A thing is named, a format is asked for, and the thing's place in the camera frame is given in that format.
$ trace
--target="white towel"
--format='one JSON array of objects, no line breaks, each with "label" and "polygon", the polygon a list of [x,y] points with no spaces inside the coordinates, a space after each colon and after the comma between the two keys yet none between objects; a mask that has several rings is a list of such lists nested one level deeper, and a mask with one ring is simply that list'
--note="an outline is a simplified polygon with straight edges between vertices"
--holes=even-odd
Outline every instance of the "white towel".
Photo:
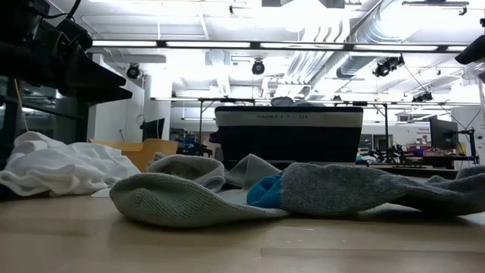
[{"label": "white towel", "polygon": [[14,142],[0,184],[20,196],[91,194],[140,171],[121,151],[93,143],[65,145],[27,132]]}]

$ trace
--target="ceiling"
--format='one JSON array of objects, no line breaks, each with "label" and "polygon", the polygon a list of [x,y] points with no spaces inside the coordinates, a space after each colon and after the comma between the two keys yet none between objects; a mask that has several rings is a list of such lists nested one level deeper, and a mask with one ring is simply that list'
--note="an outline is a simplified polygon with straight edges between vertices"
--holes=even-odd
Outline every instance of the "ceiling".
[{"label": "ceiling", "polygon": [[[74,0],[49,0],[51,14],[68,12]],[[407,24],[419,27],[403,42],[470,43],[483,34],[479,19],[485,15],[483,0],[468,0],[468,13],[458,16],[460,9],[416,8],[393,20],[388,26],[400,30]],[[376,4],[377,0],[361,0],[361,6],[346,8],[338,17],[327,13],[315,15],[317,25],[333,26],[344,17],[349,27]],[[234,6],[234,14],[229,12]],[[300,5],[287,8],[262,8],[261,1],[157,1],[157,0],[83,0],[75,14],[78,24],[85,27],[95,39],[212,39],[212,40],[258,40],[258,41],[301,41],[312,32],[298,26],[305,17],[315,14],[314,8]],[[126,67],[123,61],[128,55],[165,55],[165,67],[173,79],[174,91],[190,93],[211,91],[211,86],[220,85],[221,70],[207,65],[207,50],[176,49],[115,49],[106,52],[106,61],[117,59],[117,66]],[[230,64],[224,69],[231,86],[261,87],[266,77],[283,75],[293,61],[294,52],[285,51],[227,51],[229,56],[248,57],[250,62]],[[401,67],[387,77],[376,78],[371,72],[374,60],[362,68],[352,79],[336,79],[328,74],[313,86],[313,95],[358,96],[367,100],[396,96],[405,98],[422,90],[421,85],[439,94],[449,94],[452,86],[461,85],[463,66],[450,54],[404,54],[405,69]],[[264,75],[254,76],[252,62],[261,58],[266,67]],[[248,88],[247,96],[252,96]]]}]

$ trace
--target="wooden table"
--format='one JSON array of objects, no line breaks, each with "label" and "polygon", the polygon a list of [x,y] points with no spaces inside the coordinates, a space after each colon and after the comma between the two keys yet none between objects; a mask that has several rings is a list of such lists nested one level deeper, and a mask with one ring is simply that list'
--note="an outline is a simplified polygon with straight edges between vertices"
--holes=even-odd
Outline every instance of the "wooden table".
[{"label": "wooden table", "polygon": [[0,272],[485,272],[485,214],[384,205],[348,219],[192,230],[135,224],[110,199],[0,203]]}]

